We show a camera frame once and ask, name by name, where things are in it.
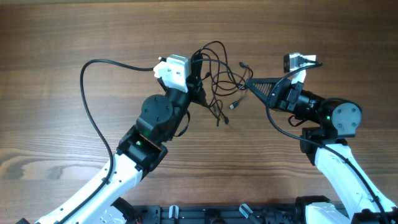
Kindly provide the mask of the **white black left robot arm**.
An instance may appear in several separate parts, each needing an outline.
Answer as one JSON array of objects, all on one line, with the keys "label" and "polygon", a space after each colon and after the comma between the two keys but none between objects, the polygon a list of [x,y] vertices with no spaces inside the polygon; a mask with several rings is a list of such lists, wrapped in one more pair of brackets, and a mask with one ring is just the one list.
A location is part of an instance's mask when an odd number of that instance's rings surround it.
[{"label": "white black left robot arm", "polygon": [[172,54],[151,70],[165,90],[142,104],[135,125],[122,137],[109,161],[76,194],[38,223],[139,223],[139,214],[121,198],[152,172],[167,154],[164,143],[177,136],[190,103],[205,105],[203,57]]}]

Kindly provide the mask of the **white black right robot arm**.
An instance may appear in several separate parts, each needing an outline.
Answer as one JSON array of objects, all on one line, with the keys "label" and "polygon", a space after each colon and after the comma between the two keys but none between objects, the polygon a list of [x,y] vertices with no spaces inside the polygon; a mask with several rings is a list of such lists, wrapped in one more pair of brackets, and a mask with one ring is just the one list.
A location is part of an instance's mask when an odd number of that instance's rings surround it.
[{"label": "white black right robot arm", "polygon": [[356,162],[348,138],[356,135],[361,107],[341,98],[323,98],[303,88],[303,82],[284,78],[251,78],[247,87],[265,104],[266,110],[290,113],[302,128],[300,150],[330,182],[347,217],[334,211],[322,197],[300,198],[303,220],[310,222],[396,223],[397,205],[372,183]]}]

